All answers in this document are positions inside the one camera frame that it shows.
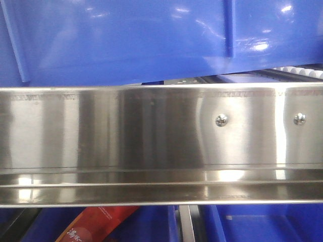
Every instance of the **screw head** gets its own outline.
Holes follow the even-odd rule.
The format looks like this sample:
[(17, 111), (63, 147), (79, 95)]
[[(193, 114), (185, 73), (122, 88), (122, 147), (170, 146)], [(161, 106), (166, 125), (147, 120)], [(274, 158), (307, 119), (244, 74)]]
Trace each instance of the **screw head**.
[(296, 125), (303, 125), (305, 122), (306, 122), (306, 115), (301, 112), (294, 117), (294, 124)]
[(223, 127), (228, 123), (228, 117), (225, 116), (224, 114), (220, 114), (216, 118), (216, 125), (219, 127)]

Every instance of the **blue plastic crate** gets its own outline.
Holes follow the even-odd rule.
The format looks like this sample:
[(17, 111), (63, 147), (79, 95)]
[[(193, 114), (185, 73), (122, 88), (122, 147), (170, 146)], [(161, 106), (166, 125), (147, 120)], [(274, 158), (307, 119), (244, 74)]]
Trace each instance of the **blue plastic crate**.
[(84, 208), (44, 208), (21, 242), (55, 241)]
[[(84, 208), (45, 208), (21, 242), (55, 241)], [(118, 242), (178, 242), (174, 206), (140, 207), (110, 235)]]
[(1, 0), (0, 86), (123, 85), (323, 62), (321, 0)]
[(0, 209), (0, 228), (13, 218), (18, 209), (1, 208)]
[(202, 206), (209, 242), (321, 242), (323, 204)]

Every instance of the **shelf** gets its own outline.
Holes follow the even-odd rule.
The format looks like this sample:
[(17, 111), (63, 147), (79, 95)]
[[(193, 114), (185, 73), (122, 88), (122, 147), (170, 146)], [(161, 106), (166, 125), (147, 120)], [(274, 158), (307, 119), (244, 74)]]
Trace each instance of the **shelf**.
[(1, 88), (0, 207), (323, 202), (322, 104), (322, 83)]

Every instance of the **red package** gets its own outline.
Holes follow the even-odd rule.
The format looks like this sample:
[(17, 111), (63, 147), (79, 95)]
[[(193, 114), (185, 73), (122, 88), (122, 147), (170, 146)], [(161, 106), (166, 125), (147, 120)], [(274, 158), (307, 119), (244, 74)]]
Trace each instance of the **red package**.
[(64, 230), (56, 242), (102, 242), (139, 207), (88, 207)]

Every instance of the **white roller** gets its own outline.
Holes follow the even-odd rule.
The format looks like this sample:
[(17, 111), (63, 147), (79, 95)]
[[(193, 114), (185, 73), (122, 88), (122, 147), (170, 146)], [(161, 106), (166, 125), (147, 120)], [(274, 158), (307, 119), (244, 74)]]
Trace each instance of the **white roller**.
[(304, 68), (302, 67), (294, 67), (292, 70), (291, 70), (291, 73), (293, 74), (299, 74), (301, 72), (301, 70), (303, 70)]
[(289, 72), (290, 73), (293, 68), (295, 68), (295, 67), (284, 67), (283, 72)]
[(311, 71), (309, 76), (314, 78), (319, 78), (322, 74), (323, 74), (323, 71), (315, 70), (315, 71)]
[(299, 74), (300, 75), (302, 75), (302, 76), (309, 76), (309, 74), (311, 73), (313, 71), (313, 69), (306, 69), (306, 68), (304, 68), (304, 69), (302, 69), (300, 72), (299, 72)]

